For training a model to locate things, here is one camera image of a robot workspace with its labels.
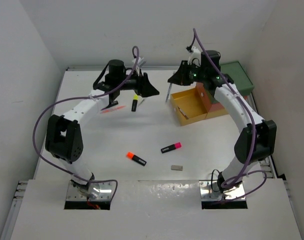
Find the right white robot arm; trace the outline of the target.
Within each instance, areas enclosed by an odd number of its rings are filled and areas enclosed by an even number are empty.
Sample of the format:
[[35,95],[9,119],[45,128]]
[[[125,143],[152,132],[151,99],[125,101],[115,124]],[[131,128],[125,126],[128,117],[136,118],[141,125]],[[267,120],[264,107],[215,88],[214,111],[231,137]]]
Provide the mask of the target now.
[[233,119],[239,131],[234,145],[234,158],[218,175],[220,192],[234,187],[250,173],[251,165],[274,152],[277,125],[256,113],[239,92],[230,75],[221,72],[221,54],[216,50],[200,51],[188,47],[188,60],[180,63],[178,70],[167,80],[179,86],[202,84]]

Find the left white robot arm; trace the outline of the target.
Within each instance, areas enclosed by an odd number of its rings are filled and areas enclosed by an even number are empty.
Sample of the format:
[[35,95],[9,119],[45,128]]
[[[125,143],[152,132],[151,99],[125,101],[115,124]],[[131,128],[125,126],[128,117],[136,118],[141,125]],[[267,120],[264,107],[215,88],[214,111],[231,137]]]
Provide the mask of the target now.
[[45,149],[62,162],[71,175],[72,185],[84,193],[93,186],[95,176],[81,157],[84,149],[82,127],[109,107],[121,91],[133,90],[142,98],[160,94],[150,83],[148,74],[142,72],[141,58],[135,58],[133,62],[135,65],[127,68],[122,60],[110,60],[85,99],[64,114],[53,114],[48,119]]

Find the yellow bottom drawer box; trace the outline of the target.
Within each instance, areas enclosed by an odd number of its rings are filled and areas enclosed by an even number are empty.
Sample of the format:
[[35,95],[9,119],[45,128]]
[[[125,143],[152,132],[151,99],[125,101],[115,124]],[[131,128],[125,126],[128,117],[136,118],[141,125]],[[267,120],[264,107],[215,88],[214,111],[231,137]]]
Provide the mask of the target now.
[[[181,126],[218,117],[211,117],[208,114],[196,87],[172,93],[170,95],[170,102]],[[186,113],[188,119],[181,114],[178,107]]]

